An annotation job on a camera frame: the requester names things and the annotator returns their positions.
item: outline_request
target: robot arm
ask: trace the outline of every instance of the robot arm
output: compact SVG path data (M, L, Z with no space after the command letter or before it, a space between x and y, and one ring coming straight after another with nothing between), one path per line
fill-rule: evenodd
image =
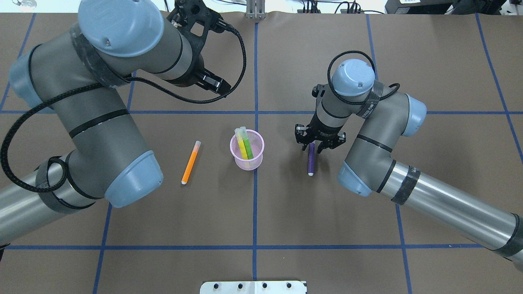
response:
M208 30L234 28L201 0L176 4L169 16L175 26L150 0L83 0L78 24L13 64L9 81L29 106L69 96L42 111L58 114L76 150L0 191L0 248L98 199L123 207L161 185L154 153L115 90L134 78L132 72L142 69L177 86L197 84L220 97L234 90L205 69L200 55ZM190 32L195 23L203 25L202 36ZM4 164L7 141L2 167L12 174Z
M361 196L376 191L398 205L431 216L513 261L523 272L523 225L517 214L391 158L399 137L413 135L423 124L427 111L423 103L374 81L374 71L360 60L342 62L331 84L334 91L328 84L314 88L316 111L307 127L296 125L298 143L306 146L321 140L323 148L333 149L339 138L345 138L340 129L351 114L365 118L338 174L340 184Z

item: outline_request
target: yellow marker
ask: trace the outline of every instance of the yellow marker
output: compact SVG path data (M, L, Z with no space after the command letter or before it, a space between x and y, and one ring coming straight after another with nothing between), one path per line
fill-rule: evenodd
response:
M195 147L192 149L191 157L189 158L189 162L187 163L187 167L185 168L184 176L181 178L181 184L185 185L187 184L187 181L189 181L189 175L192 171L192 166L195 163L196 155L198 155L198 150L200 149L200 141L196 141Z
M245 160L249 159L247 157L247 151L245 150L245 144L243 143L240 128L234 129L234 134L236 134L236 141L238 141L238 146L240 147L240 152L242 154L242 158Z

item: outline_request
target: green marker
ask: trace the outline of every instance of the green marker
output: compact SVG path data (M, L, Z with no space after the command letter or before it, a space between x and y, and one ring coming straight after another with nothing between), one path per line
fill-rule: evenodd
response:
M247 151L247 158L253 159L253 150L251 149L251 143L249 142L249 137L247 136L247 129L245 127L240 127L243 137L243 144L245 145L245 151Z

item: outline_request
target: marker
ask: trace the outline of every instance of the marker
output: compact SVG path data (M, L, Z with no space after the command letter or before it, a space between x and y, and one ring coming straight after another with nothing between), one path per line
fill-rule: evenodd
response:
M315 153L314 153L314 142L311 142L309 144L309 160L307 162L307 174L309 176L314 175L314 160L315 160Z
M189 158L189 162L187 163L187 167L185 168L184 176L181 178L181 184L185 185L187 184L187 181L189 180L189 175L192 171L192 166L195 163L196 155L198 155L198 150L200 149L201 142L196 141L195 147L192 149L191 157Z
M242 158L245 160L249 159L249 157L247 156L247 151L245 150L245 143L243 143L240 128L234 129L234 134L236 135L236 141L238 142L238 146L240 147L240 153L242 154Z
M245 127L240 127L242 131L243 143L245 144L245 151L247 151L247 158L253 159L253 150L251 149L251 143L249 142L249 136L247 135L247 129Z

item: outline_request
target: orange marker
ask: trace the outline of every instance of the orange marker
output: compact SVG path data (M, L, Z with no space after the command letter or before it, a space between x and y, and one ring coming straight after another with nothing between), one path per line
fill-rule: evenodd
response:
M200 149L200 141L196 141L195 147L192 149L191 157L189 158L189 162L187 163L187 167L185 168L184 176L181 178L181 184L185 185L187 184L187 181L189 180L189 175L192 171L192 166L195 163L196 155L198 155L198 150Z

